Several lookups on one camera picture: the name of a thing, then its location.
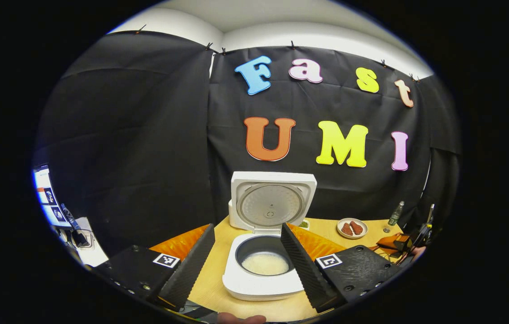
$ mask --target black backdrop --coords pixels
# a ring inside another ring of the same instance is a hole
[[[34,164],[108,256],[213,223],[207,168],[212,51],[142,31],[102,37],[45,107]]]
[[[271,86],[250,96],[246,92],[246,81],[242,74],[234,72],[234,68],[261,55],[272,60],[267,64]],[[320,64],[324,78],[321,83],[295,80],[289,76],[292,61],[301,58]],[[359,89],[357,68],[375,72],[380,86],[377,93]],[[402,102],[394,84],[397,80],[403,80],[410,88],[409,96],[415,102],[413,108]],[[419,206],[431,161],[431,143],[433,146],[450,145],[446,147],[450,153],[448,157],[434,154],[433,158],[456,160],[451,154],[462,153],[458,117],[454,105],[448,101],[448,92],[443,87],[434,88],[439,84],[436,76],[417,82],[380,62],[328,49],[261,47],[216,55],[209,89],[208,139],[217,216],[227,215],[234,171],[314,174],[318,188],[308,217],[386,219],[401,200],[405,201],[404,215],[399,222],[402,226],[421,224],[427,216],[423,216],[423,210],[428,214],[432,203],[436,204],[437,214],[447,215],[446,207],[454,198],[459,171],[456,166],[444,168],[442,161],[435,164],[432,176],[429,175],[436,195],[428,197]],[[274,149],[278,144],[275,119],[294,119],[296,125],[291,131],[288,155],[276,162],[250,157],[246,151],[246,126],[243,123],[247,117],[268,119],[263,137],[267,149]],[[353,125],[367,127],[366,167],[353,168],[336,162],[330,166],[318,164],[315,159],[322,147],[320,121],[336,122],[344,136]],[[390,168],[394,161],[393,131],[402,131],[409,136],[406,144],[409,168],[406,171]],[[446,200],[437,199],[443,196]]]
[[[444,219],[458,182],[460,138],[454,105],[436,76],[415,81],[380,62],[328,49],[261,47],[215,55],[164,33],[102,37],[62,76],[44,110],[34,164],[47,162],[59,199],[87,216],[109,256],[131,244],[150,247],[228,215],[234,171],[314,174],[308,217],[386,219],[405,201],[399,224],[418,226],[432,203]],[[234,68],[270,57],[271,87],[254,96]],[[288,74],[312,59],[324,80]],[[380,90],[360,90],[357,68],[377,75]],[[409,108],[394,82],[410,88]],[[277,162],[246,151],[247,117],[265,117],[264,146],[278,143],[276,118],[296,121],[288,155]],[[316,162],[320,121],[346,135],[368,128],[364,168]],[[390,168],[393,131],[407,133],[406,171]]]

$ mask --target white plate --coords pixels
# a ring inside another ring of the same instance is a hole
[[[344,223],[350,223],[351,221],[355,221],[355,223],[362,226],[363,232],[360,235],[349,235],[349,234],[345,234],[342,232],[342,227],[344,226]],[[358,219],[341,219],[338,221],[338,224],[336,225],[336,229],[338,230],[338,233],[340,235],[342,235],[348,239],[359,239],[359,238],[363,237],[364,235],[366,235],[366,233],[368,232],[368,226],[366,226],[366,224],[364,224],[363,221],[358,220]]]

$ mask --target clip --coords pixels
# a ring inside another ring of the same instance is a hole
[[[135,33],[135,35],[137,35],[138,33],[140,33],[141,30],[143,30],[143,28],[146,27],[146,24],[142,27],[140,27],[140,29]]]

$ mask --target inner lid steam plate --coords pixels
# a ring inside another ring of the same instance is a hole
[[[240,217],[256,226],[274,227],[295,219],[303,211],[302,192],[290,184],[257,184],[238,201]]]

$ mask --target computer monitor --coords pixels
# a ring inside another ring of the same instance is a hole
[[[37,166],[32,170],[32,173],[38,200],[48,222],[57,228],[73,229],[73,225],[64,215],[63,208],[54,194],[48,164]]]

